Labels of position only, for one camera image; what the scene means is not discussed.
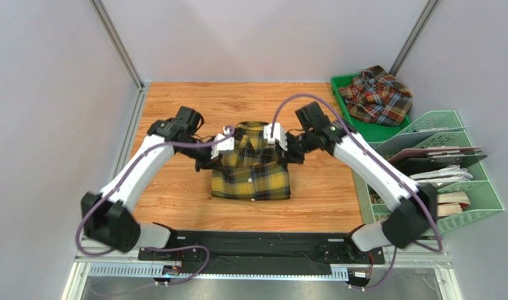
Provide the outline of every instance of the green plastic tray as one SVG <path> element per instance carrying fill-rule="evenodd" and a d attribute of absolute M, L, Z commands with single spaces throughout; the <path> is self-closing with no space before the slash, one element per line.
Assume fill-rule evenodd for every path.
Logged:
<path fill-rule="evenodd" d="M 344 88 L 350 85 L 352 83 L 352 78 L 358 75 L 359 74 L 351 74 L 332 77 L 331 89 L 333 90 L 333 96 L 335 96 L 335 100 L 337 101 L 337 104 L 339 105 L 339 108 L 343 114 L 342 117 L 350 124 L 352 124 L 357 129 L 357 131 L 359 131 L 359 133 L 361 133 L 365 141 L 369 143 L 386 141 L 410 125 L 411 120 L 407 115 L 405 116 L 402 123 L 398 126 L 381 126 L 378 124 L 365 123 L 351 117 L 348 113 L 348 110 L 346 109 L 346 106 L 344 105 L 344 101 L 342 100 L 341 95 L 339 94 L 339 88 Z"/>

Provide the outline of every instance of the wooden table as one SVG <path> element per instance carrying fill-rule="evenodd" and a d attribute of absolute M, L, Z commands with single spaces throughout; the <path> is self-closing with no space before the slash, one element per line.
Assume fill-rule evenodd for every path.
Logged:
<path fill-rule="evenodd" d="M 336 105 L 329 83 L 296 82 L 154 82 L 142 113 L 132 156 L 149 126 L 172 118 L 180 106 L 199 111 L 206 120 L 200 136 L 222 132 L 241 121 L 270 122 L 278 105 L 296 93 L 312 93 Z M 294 111 L 311 99 L 288 104 L 280 114 L 286 130 L 301 128 Z M 211 171 L 194 170 L 194 160 L 175 155 L 143 192 L 134 215 L 174 229 L 217 231 L 348 232 L 362 224 L 351 169 L 320 150 L 303 165 L 289 165 L 291 199 L 228 200 L 211 197 Z"/>

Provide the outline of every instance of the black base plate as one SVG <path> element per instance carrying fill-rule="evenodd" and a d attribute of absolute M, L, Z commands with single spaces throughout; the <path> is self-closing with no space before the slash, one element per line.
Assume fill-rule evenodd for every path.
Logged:
<path fill-rule="evenodd" d="M 364 259 L 351 261 L 344 254 L 345 233 L 284 233 L 233 231 L 178 231 L 177 246 L 203 245 L 211 253 L 203 270 L 208 274 L 267 274 L 267 275 L 329 275 L 330 264 L 370 264 Z M 370 254 L 374 264 L 384 264 L 381 248 Z M 180 261 L 184 273 L 198 270 L 206 252 L 184 251 L 164 254 L 139 251 L 141 261 Z"/>

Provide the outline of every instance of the clothing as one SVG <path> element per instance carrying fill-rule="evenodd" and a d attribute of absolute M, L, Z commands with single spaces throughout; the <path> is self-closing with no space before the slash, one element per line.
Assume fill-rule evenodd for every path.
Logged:
<path fill-rule="evenodd" d="M 380 66 L 363 70 L 339 94 L 350 116 L 365 123 L 400 125 L 412 106 L 409 89 Z"/>
<path fill-rule="evenodd" d="M 291 197 L 287 163 L 263 139 L 265 125 L 258 121 L 237 125 L 233 153 L 222 155 L 222 171 L 213 170 L 213 197 L 254 201 Z"/>

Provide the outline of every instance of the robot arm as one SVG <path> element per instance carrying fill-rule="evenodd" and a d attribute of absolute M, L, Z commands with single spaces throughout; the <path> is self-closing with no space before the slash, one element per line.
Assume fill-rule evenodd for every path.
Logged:
<path fill-rule="evenodd" d="M 181 107 L 175 118 L 156 121 L 148 130 L 147 136 L 134 157 L 122 171 L 98 194 L 86 193 L 81 208 L 84 217 L 104 195 L 110 195 L 91 215 L 84 225 L 84 234 L 94 240 L 121 252 L 134 247 L 164 248 L 174 230 L 160 224 L 138 223 L 132 217 L 143 190 L 158 170 L 176 152 L 197 160 L 197 167 L 218 168 L 219 153 L 233 150 L 233 138 L 211 147 L 174 147 L 164 142 L 201 143 L 191 137 L 203 124 L 203 117 L 193 109 Z M 214 140 L 225 139 L 218 134 Z"/>
<path fill-rule="evenodd" d="M 267 142 L 280 145 L 281 156 L 287 159 L 296 159 L 315 149 L 327 151 L 363 177 L 392 212 L 386 221 L 362 225 L 347 235 L 345 242 L 350 257 L 363 258 L 366 251 L 388 245 L 405 248 L 429 229 L 429 222 L 416 200 L 369 154 L 387 166 L 420 197 L 434 221 L 437 214 L 435 187 L 430 184 L 417 184 L 396 170 L 366 143 L 353 126 L 346 123 L 353 137 L 365 145 L 369 154 L 365 153 L 338 122 L 330 122 L 318 103 L 313 102 L 297 110 L 296 114 L 305 131 L 303 134 L 289 137 L 281 125 L 276 123 L 274 136 L 270 138 L 270 124 L 264 130 Z"/>

